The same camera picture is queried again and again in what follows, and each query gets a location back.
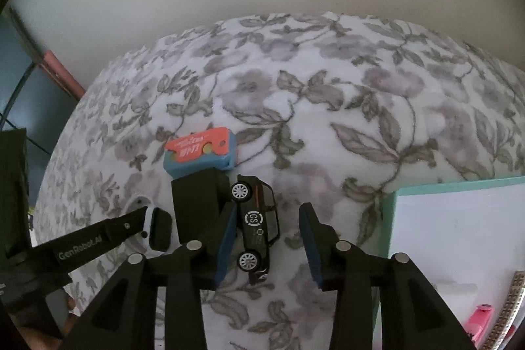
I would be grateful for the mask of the pink smart watch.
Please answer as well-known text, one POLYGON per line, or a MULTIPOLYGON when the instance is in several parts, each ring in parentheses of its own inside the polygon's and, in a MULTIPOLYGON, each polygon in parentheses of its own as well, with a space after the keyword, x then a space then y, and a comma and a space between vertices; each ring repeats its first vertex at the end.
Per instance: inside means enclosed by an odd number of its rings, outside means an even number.
POLYGON ((494 313, 494 307, 490 304, 477 306, 464 324, 464 330, 476 348, 484 338, 494 313))

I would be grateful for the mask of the black toy car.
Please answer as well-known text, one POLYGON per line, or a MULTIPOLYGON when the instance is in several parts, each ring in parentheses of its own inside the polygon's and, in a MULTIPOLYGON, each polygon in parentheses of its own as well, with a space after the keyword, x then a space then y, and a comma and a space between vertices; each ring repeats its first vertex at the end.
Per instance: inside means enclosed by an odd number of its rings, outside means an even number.
POLYGON ((271 186, 255 176, 238 175, 230 188, 237 206, 237 227, 244 250, 238 255, 240 270, 247 273, 251 285, 267 280, 270 248, 280 238, 280 219, 271 186))

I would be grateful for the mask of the orange blue eraser box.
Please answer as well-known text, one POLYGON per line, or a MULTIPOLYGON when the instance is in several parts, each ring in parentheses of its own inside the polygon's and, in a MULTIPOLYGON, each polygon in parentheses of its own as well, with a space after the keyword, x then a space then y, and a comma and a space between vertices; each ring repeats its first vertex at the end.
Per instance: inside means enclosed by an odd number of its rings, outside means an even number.
POLYGON ((231 171, 237 159, 236 135, 219 127, 169 140, 163 166, 171 178, 178 179, 209 168, 231 171))

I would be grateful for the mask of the teal white tray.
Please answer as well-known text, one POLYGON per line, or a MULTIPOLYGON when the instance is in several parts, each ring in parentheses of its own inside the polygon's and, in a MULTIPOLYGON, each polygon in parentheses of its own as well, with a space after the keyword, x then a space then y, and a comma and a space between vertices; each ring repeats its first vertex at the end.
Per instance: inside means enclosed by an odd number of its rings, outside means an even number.
POLYGON ((509 349, 524 321, 524 179, 405 187, 382 208, 380 255, 406 253, 463 326, 493 306, 479 349, 509 349))

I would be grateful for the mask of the grey floral blanket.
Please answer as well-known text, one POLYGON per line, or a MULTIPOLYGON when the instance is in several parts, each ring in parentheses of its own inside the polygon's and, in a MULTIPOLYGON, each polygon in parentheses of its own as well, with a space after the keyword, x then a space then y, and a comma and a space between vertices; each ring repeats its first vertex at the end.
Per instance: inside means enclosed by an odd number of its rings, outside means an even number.
POLYGON ((141 196, 170 209, 165 143, 213 127, 238 137, 238 173, 273 188, 281 236, 265 282, 231 266, 202 293, 209 347, 325 349, 335 295, 311 278, 301 203, 372 251, 388 194, 522 174, 524 74, 373 16, 260 15, 160 38, 113 59, 77 105, 39 190, 36 240, 125 214, 141 196))

